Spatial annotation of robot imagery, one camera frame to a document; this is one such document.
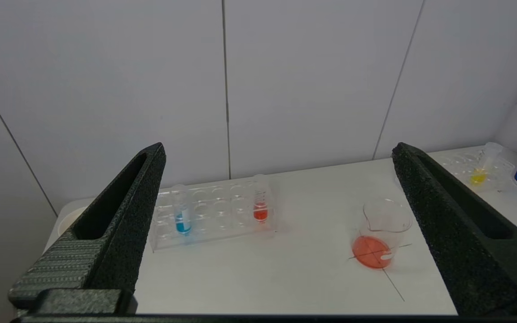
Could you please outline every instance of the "test tube with blue liquid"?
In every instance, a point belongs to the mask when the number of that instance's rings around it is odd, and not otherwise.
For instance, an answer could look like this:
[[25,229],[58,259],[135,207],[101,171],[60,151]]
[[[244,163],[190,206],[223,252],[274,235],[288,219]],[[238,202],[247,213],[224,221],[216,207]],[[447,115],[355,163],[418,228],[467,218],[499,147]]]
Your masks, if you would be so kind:
[[191,214],[188,206],[187,189],[184,185],[175,185],[171,188],[175,205],[175,225],[182,235],[191,232]]

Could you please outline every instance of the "test tube with red liquid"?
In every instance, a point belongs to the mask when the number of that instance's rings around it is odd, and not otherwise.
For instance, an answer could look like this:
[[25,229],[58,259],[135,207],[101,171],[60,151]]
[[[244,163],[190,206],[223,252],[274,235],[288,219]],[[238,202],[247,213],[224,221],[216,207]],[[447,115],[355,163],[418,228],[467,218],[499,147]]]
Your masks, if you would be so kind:
[[264,175],[255,175],[254,180],[254,219],[264,222],[268,218],[267,186],[268,178]]

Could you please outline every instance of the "test tube with yellow liquid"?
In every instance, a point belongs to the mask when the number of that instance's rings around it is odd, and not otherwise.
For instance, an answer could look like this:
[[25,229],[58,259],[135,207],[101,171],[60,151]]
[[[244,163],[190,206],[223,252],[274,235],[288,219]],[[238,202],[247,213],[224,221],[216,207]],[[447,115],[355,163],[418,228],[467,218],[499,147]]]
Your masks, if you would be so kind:
[[481,186],[486,181],[486,177],[488,176],[488,172],[494,167],[494,162],[500,155],[502,147],[497,143],[486,143],[484,148],[482,149],[482,153],[480,153],[480,160],[478,161],[478,165],[472,171],[472,175],[470,176],[470,184],[472,186]]

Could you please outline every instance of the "red liquid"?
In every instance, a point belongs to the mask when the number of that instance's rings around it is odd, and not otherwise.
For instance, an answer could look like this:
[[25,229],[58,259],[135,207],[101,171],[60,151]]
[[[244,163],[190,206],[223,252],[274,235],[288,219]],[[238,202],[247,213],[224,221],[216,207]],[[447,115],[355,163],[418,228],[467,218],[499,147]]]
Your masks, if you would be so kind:
[[[264,209],[267,205],[254,205],[254,209]],[[263,222],[268,217],[268,210],[254,211],[254,219]]]
[[384,241],[375,237],[362,236],[352,245],[355,258],[370,268],[384,268],[392,261],[392,252]]

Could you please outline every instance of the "test tube rack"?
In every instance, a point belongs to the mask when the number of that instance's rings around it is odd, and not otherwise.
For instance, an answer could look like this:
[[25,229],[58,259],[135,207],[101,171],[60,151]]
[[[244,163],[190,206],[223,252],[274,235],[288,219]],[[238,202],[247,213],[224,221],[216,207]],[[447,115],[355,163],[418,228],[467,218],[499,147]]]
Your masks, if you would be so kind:
[[273,233],[276,214],[271,190],[267,185],[266,203],[257,207],[254,202],[257,185],[249,178],[212,186],[187,186],[189,217],[186,221],[189,223],[186,225],[190,227],[187,233],[177,230],[177,221],[182,220],[177,217],[178,205],[172,188],[160,190],[149,232],[152,250],[156,252],[250,233]]

